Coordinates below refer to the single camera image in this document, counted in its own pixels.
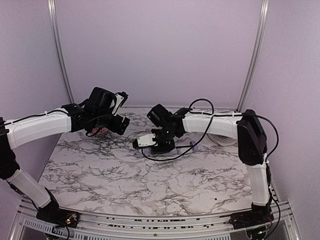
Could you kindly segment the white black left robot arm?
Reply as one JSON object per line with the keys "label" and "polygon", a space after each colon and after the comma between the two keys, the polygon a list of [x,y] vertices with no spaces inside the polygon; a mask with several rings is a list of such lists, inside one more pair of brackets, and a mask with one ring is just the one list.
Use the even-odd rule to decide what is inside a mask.
{"label": "white black left robot arm", "polygon": [[20,167],[14,150],[46,137],[82,130],[87,137],[101,135],[104,131],[122,136],[130,120],[118,115],[118,110],[127,99],[124,91],[113,93],[94,87],[80,104],[65,104],[20,119],[1,120],[0,178],[32,200],[41,215],[49,219],[65,216],[53,194]]}

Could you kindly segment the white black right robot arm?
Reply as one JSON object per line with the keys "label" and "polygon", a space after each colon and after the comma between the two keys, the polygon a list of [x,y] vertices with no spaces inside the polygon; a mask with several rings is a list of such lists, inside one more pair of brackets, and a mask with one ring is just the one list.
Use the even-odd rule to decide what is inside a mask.
{"label": "white black right robot arm", "polygon": [[157,127],[141,137],[142,147],[152,147],[156,154],[175,148],[174,138],[186,133],[203,133],[237,141],[238,157],[245,164],[251,183],[252,204],[249,214],[258,219],[271,214],[271,173],[267,161],[267,135],[253,110],[244,113],[197,112],[183,107],[171,113],[161,104],[154,106],[147,117]]}

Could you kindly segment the lavender folding umbrella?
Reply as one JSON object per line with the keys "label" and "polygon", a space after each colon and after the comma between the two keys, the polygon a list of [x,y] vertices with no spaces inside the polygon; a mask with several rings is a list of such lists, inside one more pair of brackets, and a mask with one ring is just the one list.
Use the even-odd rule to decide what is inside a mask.
{"label": "lavender folding umbrella", "polygon": [[152,154],[151,147],[152,146],[147,147],[146,153],[148,156],[174,157],[174,156],[178,156],[178,155],[182,154],[183,152],[185,152],[189,148],[190,148],[191,152],[196,152],[199,150],[199,146],[193,140],[189,141],[189,143],[187,145],[176,145],[175,144],[175,148],[172,151],[170,151],[169,153],[164,153],[164,154]]}

